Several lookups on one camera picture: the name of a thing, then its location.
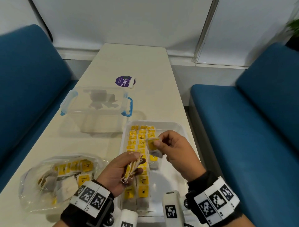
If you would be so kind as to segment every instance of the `white table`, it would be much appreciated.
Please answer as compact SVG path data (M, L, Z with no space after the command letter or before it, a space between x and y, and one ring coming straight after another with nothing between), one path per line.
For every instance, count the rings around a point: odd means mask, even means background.
M128 89L134 100L130 120L177 122L185 127L196 150L165 48L105 44L77 86L117 86L115 79L123 75L136 78L133 89ZM110 160L118 155L121 133L109 138L84 134L76 131L66 116L61 116L60 110L56 113L0 194L1 226L52 226L57 220L58 216L25 213L19 203L20 176L40 161L54 155L78 152L94 153Z

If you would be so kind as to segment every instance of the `clear plastic tray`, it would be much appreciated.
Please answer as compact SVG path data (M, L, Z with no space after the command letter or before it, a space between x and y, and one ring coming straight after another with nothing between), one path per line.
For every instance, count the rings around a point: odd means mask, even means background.
M173 130L182 136L188 136L185 129L175 122L157 122L157 121L130 121L125 125L119 153L126 152L126 142L128 140L128 132L132 125L152 125L155 126L157 135L167 130ZM137 210L139 217L162 217L163 207L162 198L166 192L178 190L181 196L188 192L187 181L181 174L174 169L174 167L166 160L166 156L160 160L159 170L151 170L149 172L149 193L150 202L147 210ZM121 197L117 198L117 207L121 209ZM185 215L191 215L191 211L184 211Z
M130 113L126 113L128 99ZM61 115L71 116L82 132L121 132L133 102L123 88L75 87L61 103Z

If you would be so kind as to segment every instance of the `purple sticker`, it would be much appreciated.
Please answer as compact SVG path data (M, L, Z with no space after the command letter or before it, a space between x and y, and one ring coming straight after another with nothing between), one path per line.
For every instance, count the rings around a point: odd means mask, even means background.
M115 83L121 87L128 87L131 78L132 78L131 76L120 76L120 77L116 78Z

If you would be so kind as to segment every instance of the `blue cushion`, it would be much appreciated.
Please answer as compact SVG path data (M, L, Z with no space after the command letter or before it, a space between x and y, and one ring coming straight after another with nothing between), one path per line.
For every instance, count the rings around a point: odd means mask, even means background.
M299 52L272 44L236 84L299 149Z
M298 226L299 157L237 88L191 95L225 179L256 226Z
M37 25L0 36L0 49L3 160L70 81L71 72Z
M38 119L34 126L23 137L23 139L19 142L15 149L11 151L10 157L6 159L6 162L0 168L0 192L6 186L22 161L25 159L35 142L38 140L40 135L48 126L49 122L59 110L60 104L62 103L63 99L66 97L68 92L74 88L76 83L77 81L71 81L66 85L66 87L60 92L58 97L56 97L49 108L43 113L43 115Z

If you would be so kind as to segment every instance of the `wristband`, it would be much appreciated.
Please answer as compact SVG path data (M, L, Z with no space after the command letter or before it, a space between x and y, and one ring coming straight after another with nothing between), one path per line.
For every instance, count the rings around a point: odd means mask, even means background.
M202 224L224 226L242 215L237 195L213 172L207 171L188 185L188 205Z
M114 196L96 180L85 181L60 218L69 227L98 226L113 212Z

